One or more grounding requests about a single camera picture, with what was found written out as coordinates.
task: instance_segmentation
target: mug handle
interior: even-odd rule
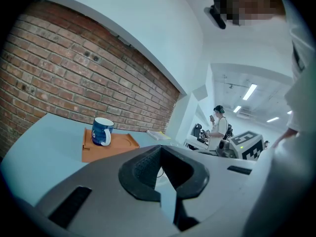
[[[105,142],[101,142],[102,146],[108,146],[111,142],[111,133],[110,130],[104,129],[105,132]]]

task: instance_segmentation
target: blue mug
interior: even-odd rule
[[[95,118],[92,125],[92,141],[98,146],[108,146],[111,143],[111,133],[114,122],[107,118]]]

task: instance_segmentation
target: fluorescent light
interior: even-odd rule
[[[238,106],[236,107],[236,109],[234,110],[234,113],[238,112],[240,108],[241,108],[241,106],[238,105]]]
[[[257,87],[256,84],[252,84],[250,88],[248,89],[247,93],[245,94],[245,96],[243,97],[243,100],[248,100],[251,94],[255,91],[256,87]]]
[[[278,119],[278,117],[275,117],[275,118],[273,118],[273,119],[268,120],[267,122],[269,123],[269,122],[275,121],[275,120],[277,120],[277,119]]]

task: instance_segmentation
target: desk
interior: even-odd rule
[[[28,129],[4,157],[0,170],[11,192],[35,206],[59,182],[87,163],[81,162],[84,128],[92,125],[46,114]],[[145,132],[130,133],[139,146],[169,145],[188,149],[174,140],[154,140]]]
[[[198,141],[197,137],[194,137],[192,135],[189,135],[187,139],[185,140],[185,144],[190,144],[197,149],[208,149],[208,145]]]

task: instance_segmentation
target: white pillar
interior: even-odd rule
[[[193,93],[182,96],[178,100],[171,115],[166,135],[184,144],[188,131],[192,129],[191,123],[198,107],[198,100]]]

